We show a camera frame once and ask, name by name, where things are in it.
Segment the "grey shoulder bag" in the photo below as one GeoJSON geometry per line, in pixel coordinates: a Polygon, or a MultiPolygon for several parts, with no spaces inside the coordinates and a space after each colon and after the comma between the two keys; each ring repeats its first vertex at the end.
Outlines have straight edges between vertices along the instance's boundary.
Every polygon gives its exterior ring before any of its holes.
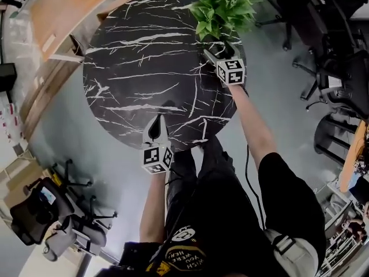
{"type": "Polygon", "coordinates": [[[315,277],[318,254],[309,242],[272,229],[266,229],[264,234],[272,244],[275,259],[289,277],[315,277]]]}

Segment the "person's black trousers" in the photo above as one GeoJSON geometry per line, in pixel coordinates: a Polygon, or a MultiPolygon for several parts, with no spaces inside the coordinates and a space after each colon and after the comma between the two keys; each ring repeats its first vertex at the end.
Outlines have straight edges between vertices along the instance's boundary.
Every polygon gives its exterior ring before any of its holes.
{"type": "Polygon", "coordinates": [[[175,208],[176,205],[182,205],[185,199],[191,195],[197,183],[205,178],[213,178],[218,174],[235,176],[233,159],[223,150],[216,136],[200,144],[199,147],[203,153],[199,173],[196,171],[191,150],[174,154],[167,192],[168,210],[175,208]]]}

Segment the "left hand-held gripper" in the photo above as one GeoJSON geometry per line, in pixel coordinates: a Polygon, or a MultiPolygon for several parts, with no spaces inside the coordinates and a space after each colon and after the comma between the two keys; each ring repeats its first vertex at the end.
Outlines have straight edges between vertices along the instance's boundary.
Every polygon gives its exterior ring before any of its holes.
{"type": "Polygon", "coordinates": [[[164,115],[159,114],[145,127],[141,167],[149,174],[166,173],[170,170],[173,155],[164,115]]]}

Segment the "person's right forearm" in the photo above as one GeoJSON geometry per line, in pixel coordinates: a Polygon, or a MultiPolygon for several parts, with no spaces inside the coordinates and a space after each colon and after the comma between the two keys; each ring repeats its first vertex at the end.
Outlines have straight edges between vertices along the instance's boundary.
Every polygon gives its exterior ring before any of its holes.
{"type": "Polygon", "coordinates": [[[251,156],[254,159],[256,169],[259,170],[262,159],[270,153],[277,152],[275,140],[243,87],[230,85],[228,89],[236,104],[251,156]]]}

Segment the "green potted plant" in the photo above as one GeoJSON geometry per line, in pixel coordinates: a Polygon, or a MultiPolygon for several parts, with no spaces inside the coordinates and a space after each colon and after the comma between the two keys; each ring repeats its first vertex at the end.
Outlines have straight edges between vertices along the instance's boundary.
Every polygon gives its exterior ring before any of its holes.
{"type": "Polygon", "coordinates": [[[256,7],[263,0],[196,0],[189,11],[197,21],[195,35],[198,52],[212,51],[229,58],[230,45],[240,49],[240,35],[251,31],[256,22],[256,7]]]}

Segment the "black round stool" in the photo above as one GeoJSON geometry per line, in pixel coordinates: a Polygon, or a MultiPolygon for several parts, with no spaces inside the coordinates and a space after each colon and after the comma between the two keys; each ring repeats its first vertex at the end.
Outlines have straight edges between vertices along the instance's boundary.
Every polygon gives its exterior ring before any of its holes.
{"type": "Polygon", "coordinates": [[[317,125],[314,134],[314,151],[319,155],[325,155],[341,167],[344,166],[345,160],[329,150],[332,143],[349,150],[350,145],[335,136],[336,129],[344,133],[356,133],[357,125],[349,124],[347,121],[338,121],[331,114],[325,115],[317,125]]]}

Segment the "person's black printed shirt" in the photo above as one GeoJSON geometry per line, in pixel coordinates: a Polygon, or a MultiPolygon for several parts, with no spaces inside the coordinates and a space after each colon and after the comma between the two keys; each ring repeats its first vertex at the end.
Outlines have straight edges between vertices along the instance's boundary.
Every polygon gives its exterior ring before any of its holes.
{"type": "Polygon", "coordinates": [[[276,152],[262,159],[258,179],[264,229],[236,175],[205,178],[171,210],[166,196],[164,241],[146,271],[160,277],[289,277],[274,257],[266,229],[309,242],[319,269],[325,220],[313,191],[276,152]]]}

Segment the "orange oval table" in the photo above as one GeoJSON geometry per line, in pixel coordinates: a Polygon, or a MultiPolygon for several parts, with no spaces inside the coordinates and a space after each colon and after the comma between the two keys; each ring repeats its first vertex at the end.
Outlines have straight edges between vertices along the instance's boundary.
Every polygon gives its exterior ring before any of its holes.
{"type": "Polygon", "coordinates": [[[359,123],[359,126],[357,127],[355,131],[354,138],[349,147],[344,166],[339,175],[340,191],[342,193],[345,193],[349,190],[349,184],[350,184],[352,175],[355,170],[354,164],[359,154],[359,150],[364,144],[364,135],[366,132],[366,125],[367,124],[364,121],[361,121],[359,123]]]}

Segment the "black office chair with paper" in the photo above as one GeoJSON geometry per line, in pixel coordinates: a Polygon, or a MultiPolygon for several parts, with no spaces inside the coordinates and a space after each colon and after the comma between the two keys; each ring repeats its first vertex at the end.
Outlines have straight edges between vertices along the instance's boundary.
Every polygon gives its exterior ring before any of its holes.
{"type": "Polygon", "coordinates": [[[26,199],[10,208],[11,229],[26,246],[41,244],[52,224],[76,212],[73,200],[67,196],[68,187],[92,186],[92,181],[81,184],[69,180],[72,163],[71,159],[66,161],[64,176],[59,181],[45,177],[24,186],[26,199]]]}

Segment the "black mesh office chair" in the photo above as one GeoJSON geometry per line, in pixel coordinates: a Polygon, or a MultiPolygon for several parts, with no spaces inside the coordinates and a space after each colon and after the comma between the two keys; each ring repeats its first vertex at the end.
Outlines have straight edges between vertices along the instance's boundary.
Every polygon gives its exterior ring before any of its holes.
{"type": "Polygon", "coordinates": [[[284,50],[291,49],[295,30],[309,48],[318,49],[326,42],[336,53],[355,53],[365,46],[365,38],[352,26],[351,18],[369,0],[266,0],[276,10],[273,20],[257,21],[257,27],[284,23],[284,50]]]}

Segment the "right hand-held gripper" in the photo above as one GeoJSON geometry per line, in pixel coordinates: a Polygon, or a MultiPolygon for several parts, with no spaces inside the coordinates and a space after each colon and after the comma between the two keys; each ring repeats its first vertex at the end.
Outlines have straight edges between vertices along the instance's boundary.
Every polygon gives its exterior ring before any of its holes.
{"type": "Polygon", "coordinates": [[[232,42],[226,41],[225,45],[232,50],[228,59],[218,59],[209,50],[204,50],[204,56],[211,64],[216,64],[216,74],[223,87],[243,85],[246,79],[246,67],[240,52],[232,42]]]}

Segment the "wooden floor platform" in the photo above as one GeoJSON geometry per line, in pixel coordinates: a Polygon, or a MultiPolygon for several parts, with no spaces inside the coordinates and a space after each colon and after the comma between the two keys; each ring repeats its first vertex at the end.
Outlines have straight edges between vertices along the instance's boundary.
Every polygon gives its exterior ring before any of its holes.
{"type": "Polygon", "coordinates": [[[80,65],[79,62],[49,59],[38,68],[20,108],[26,140],[30,140],[45,109],[80,65]]]}

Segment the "black box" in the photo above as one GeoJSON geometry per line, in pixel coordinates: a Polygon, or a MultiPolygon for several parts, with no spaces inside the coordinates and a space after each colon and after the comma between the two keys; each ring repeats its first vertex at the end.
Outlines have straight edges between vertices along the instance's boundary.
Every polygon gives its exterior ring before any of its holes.
{"type": "Polygon", "coordinates": [[[0,64],[0,92],[11,91],[16,79],[17,71],[14,63],[0,64]]]}

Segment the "person's left forearm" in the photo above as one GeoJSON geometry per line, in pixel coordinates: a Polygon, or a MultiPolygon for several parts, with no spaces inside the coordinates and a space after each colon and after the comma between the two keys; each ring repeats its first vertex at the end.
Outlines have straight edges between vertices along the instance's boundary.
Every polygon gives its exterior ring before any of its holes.
{"type": "Polygon", "coordinates": [[[165,234],[166,173],[153,174],[140,223],[140,242],[162,243],[165,234]]]}

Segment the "orange wooden desk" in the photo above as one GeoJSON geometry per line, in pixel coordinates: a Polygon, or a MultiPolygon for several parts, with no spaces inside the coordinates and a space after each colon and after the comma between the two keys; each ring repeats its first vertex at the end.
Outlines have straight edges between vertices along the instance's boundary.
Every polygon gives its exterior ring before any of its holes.
{"type": "Polygon", "coordinates": [[[35,0],[31,6],[31,21],[42,60],[83,61],[83,57],[57,51],[74,29],[105,1],[35,0]]]}

